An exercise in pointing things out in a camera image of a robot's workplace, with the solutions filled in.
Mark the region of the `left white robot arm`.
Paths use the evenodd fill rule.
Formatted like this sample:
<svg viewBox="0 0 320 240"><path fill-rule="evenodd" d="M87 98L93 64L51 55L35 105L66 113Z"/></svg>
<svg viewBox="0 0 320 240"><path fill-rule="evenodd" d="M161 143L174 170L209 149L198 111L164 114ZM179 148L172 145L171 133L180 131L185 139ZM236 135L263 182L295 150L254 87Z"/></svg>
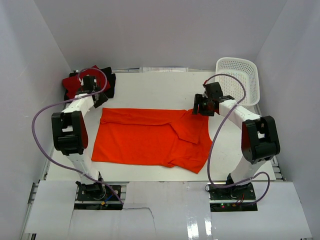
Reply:
<svg viewBox="0 0 320 240"><path fill-rule="evenodd" d="M91 108L97 108L108 100L104 90L108 84L105 76L102 80L94 75L85 75L78 79L80 88L75 92L74 99L61 112L51 116L53 143L57 151L66 156L73 164L73 168L80 176L77 181L81 194L94 200L101 200L106 195L106 187L101 183L100 172L93 167L93 163L86 149L89 136L84 116Z"/></svg>

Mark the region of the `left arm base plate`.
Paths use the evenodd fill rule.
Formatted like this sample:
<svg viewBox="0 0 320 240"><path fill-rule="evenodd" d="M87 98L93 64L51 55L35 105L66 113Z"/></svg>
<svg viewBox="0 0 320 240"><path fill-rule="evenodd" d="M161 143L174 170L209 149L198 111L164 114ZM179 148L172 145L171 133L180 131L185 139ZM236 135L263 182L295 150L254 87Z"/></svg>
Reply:
<svg viewBox="0 0 320 240"><path fill-rule="evenodd" d="M119 198L125 199L124 186L112 184L110 187L113 191L99 183L77 184L77 192L75 197L75 210L102 210L102 211L120 211L123 205L119 202Z"/></svg>

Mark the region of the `orange t shirt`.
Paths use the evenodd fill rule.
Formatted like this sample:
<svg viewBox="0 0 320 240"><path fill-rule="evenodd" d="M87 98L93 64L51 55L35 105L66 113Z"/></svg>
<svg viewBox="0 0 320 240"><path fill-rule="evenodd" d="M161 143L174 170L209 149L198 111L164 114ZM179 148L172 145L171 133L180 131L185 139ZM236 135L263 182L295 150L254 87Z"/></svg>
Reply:
<svg viewBox="0 0 320 240"><path fill-rule="evenodd" d="M209 118L191 109L103 108L91 159L197 174L211 144Z"/></svg>

